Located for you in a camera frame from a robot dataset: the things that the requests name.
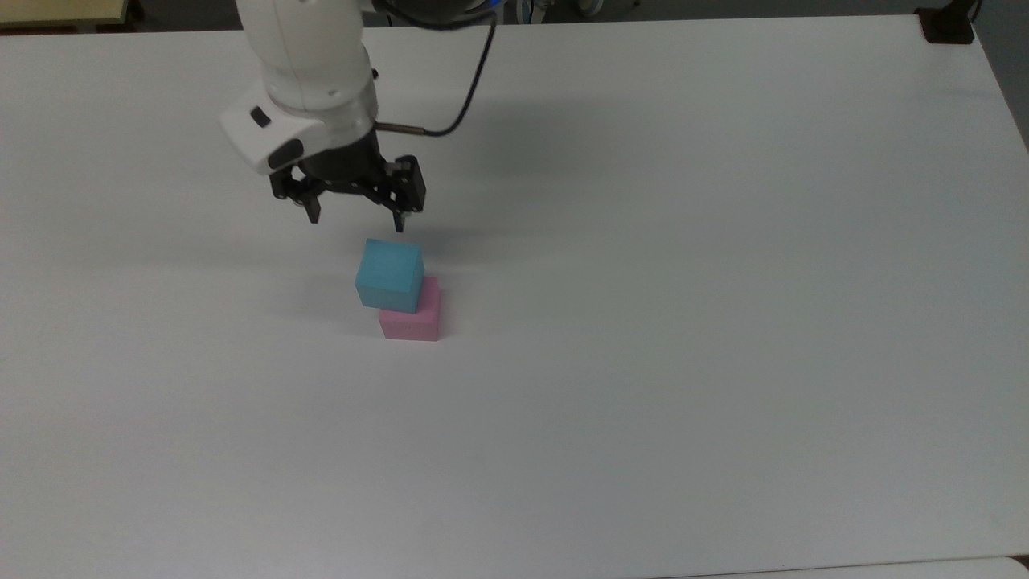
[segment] blue cube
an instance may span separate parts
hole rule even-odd
[[[415,314],[424,276],[421,247],[368,239],[354,285],[366,307]]]

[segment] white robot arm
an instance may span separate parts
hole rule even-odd
[[[463,9],[467,0],[384,0],[380,6],[428,28],[452,29],[492,16],[500,3],[488,0],[472,10]],[[305,207],[311,222],[321,211],[318,194],[331,190],[386,206],[403,230],[404,217],[423,208],[425,184],[414,156],[387,162],[379,153],[374,71],[361,44],[358,0],[237,0],[237,6],[261,61],[261,79],[220,117],[244,159],[270,176],[277,197]],[[475,81],[485,58],[486,50]]]

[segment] floor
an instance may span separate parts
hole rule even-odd
[[[141,0],[146,31],[232,30],[240,19],[233,0]],[[544,23],[588,23],[572,7],[573,0],[556,0]],[[749,19],[849,14],[910,14],[923,5],[943,6],[947,0],[605,0],[593,19],[610,21]],[[368,14],[366,26],[388,26],[380,14]],[[984,0],[975,22],[986,53],[1007,99],[1022,138],[1029,146],[1029,1]]]

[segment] black button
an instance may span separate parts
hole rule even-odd
[[[253,118],[254,122],[256,122],[261,129],[272,123],[272,119],[264,114],[264,111],[261,110],[259,106],[255,106],[250,109],[250,118]]]

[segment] black bracket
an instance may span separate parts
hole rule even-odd
[[[405,217],[419,213],[425,208],[425,180],[418,158],[414,155],[400,156],[393,162],[383,161],[380,171],[368,175],[352,176],[348,181],[328,181],[311,175],[297,179],[293,176],[296,165],[290,165],[272,173],[272,194],[276,198],[289,198],[304,207],[308,219],[317,223],[321,215],[318,195],[326,190],[348,194],[360,194],[376,205],[382,205],[393,213],[393,227],[403,231]],[[299,164],[304,170],[303,161]]]
[[[943,8],[918,8],[922,34],[932,44],[971,44],[975,39],[968,10],[977,0],[953,0]]]

